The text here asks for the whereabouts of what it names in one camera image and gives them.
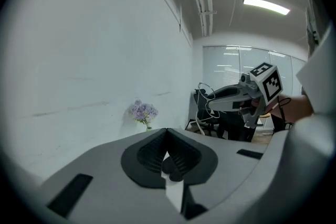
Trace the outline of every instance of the person's arm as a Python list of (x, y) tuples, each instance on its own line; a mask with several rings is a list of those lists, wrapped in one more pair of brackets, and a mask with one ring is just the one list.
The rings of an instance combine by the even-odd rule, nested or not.
[[(281, 102), (282, 99), (289, 97), (285, 94), (280, 94), (280, 105), (281, 104), (286, 104), (288, 100), (284, 100)], [(311, 104), (309, 102), (309, 99), (305, 95), (301, 95), (298, 97), (290, 97), (291, 101), (282, 106), (282, 109), (284, 111), (285, 115), (285, 120), (287, 122), (295, 123), (296, 121), (305, 118), (307, 116), (310, 116), (313, 113), (313, 108), (311, 107)], [(270, 110), (278, 101), (274, 100), (271, 104), (267, 106), (267, 110)], [(281, 118), (281, 113), (279, 106), (274, 108), (273, 110), (270, 111), (271, 114), (274, 116), (277, 116)]]

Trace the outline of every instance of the white cable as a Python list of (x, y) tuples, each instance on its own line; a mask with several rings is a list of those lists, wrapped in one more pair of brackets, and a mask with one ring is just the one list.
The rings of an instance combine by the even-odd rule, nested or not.
[[(212, 99), (209, 99), (209, 98), (207, 98), (207, 97), (205, 97), (202, 93), (201, 93), (201, 84), (204, 84), (204, 85), (206, 85), (206, 86), (208, 86), (211, 90), (212, 90), (212, 92), (213, 92), (213, 94), (214, 94), (214, 97), (212, 98), (212, 99), (215, 99), (216, 98), (216, 94), (215, 94), (215, 91), (214, 91), (214, 89), (213, 88), (211, 88), (208, 84), (205, 84), (205, 83), (202, 83), (202, 82), (200, 82), (199, 84), (198, 84), (198, 96), (197, 96), (197, 111), (196, 111), (196, 116), (195, 116), (195, 118), (196, 118), (196, 120), (195, 121), (192, 121), (192, 122), (190, 122), (189, 124), (192, 124), (192, 123), (194, 123), (194, 122), (196, 122), (197, 123), (197, 126), (198, 126), (198, 128), (199, 128), (199, 130), (200, 130), (200, 132), (203, 134), (203, 135), (205, 135), (205, 133), (203, 132), (203, 130), (202, 130), (202, 128), (201, 128), (201, 126), (199, 125), (199, 121), (205, 121), (205, 120), (209, 120), (209, 119), (212, 119), (212, 118), (214, 118), (214, 119), (219, 119), (220, 118), (220, 114), (219, 114), (219, 112), (218, 112), (218, 117), (215, 117), (215, 116), (213, 116), (213, 115), (211, 115), (210, 113), (209, 113), (209, 111), (208, 111), (208, 109), (207, 109), (207, 107), (206, 107), (206, 104), (207, 104), (207, 102), (209, 101), (209, 100), (212, 100)], [(199, 112), (199, 109), (198, 109), (198, 102), (199, 102), (199, 100), (200, 100), (200, 95), (199, 94), (201, 94), (201, 96), (204, 98), (204, 99), (206, 99), (206, 103), (205, 103), (205, 111), (210, 115), (210, 118), (206, 118), (206, 119), (203, 119), (203, 120), (200, 120), (200, 119), (198, 119), (198, 117), (197, 117), (197, 114), (198, 114), (198, 112)]]
[(268, 111), (268, 113), (269, 112), (271, 112), (274, 108), (276, 108), (277, 106), (279, 105), (279, 103), (276, 103), (269, 111)]
[(232, 9), (232, 14), (231, 14), (231, 19), (230, 19), (229, 27), (231, 26), (231, 23), (232, 23), (232, 19), (233, 19), (233, 14), (235, 12), (235, 8), (236, 8), (236, 0), (233, 3), (233, 9)]
[(202, 128), (200, 127), (200, 125), (199, 125), (199, 123), (198, 123), (198, 120), (197, 120), (197, 119), (198, 119), (198, 118), (197, 118), (197, 113), (198, 113), (198, 110), (196, 111), (196, 117), (195, 117), (195, 118), (196, 118), (196, 121), (195, 121), (195, 122), (197, 123), (197, 126), (198, 126), (199, 130), (201, 131), (201, 134), (205, 135), (204, 131), (202, 130)]

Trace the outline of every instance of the gray robot arm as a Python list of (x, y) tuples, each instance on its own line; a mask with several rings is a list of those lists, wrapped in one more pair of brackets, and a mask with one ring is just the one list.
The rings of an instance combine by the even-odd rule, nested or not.
[[(278, 69), (275, 65), (262, 63), (247, 74), (242, 74), (236, 85), (226, 86), (209, 95), (207, 106), (214, 111), (239, 111), (246, 127), (255, 128), (259, 116), (266, 106), (282, 91)], [(252, 99), (260, 99), (258, 107), (251, 105)]]

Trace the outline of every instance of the floor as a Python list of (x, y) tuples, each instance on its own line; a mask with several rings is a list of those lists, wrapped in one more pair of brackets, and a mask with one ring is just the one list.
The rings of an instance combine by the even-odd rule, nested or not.
[[(197, 124), (191, 124), (187, 128), (188, 131), (190, 132), (195, 132), (198, 129)], [(211, 136), (212, 137), (217, 137), (216, 132), (211, 131)], [(272, 138), (272, 131), (256, 131), (253, 138), (252, 138), (252, 143), (254, 144), (268, 144), (269, 141)]]

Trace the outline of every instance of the black slot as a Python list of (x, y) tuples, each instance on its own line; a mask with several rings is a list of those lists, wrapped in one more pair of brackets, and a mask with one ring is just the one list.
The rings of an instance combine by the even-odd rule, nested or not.
[(232, 109), (239, 109), (240, 108), (240, 102), (233, 102)]
[(238, 150), (237, 154), (244, 155), (246, 157), (254, 159), (261, 159), (261, 157), (263, 156), (263, 153), (248, 150)]
[(93, 177), (84, 174), (78, 174), (72, 181), (51, 201), (48, 208), (60, 216), (66, 218), (80, 196), (89, 186)]

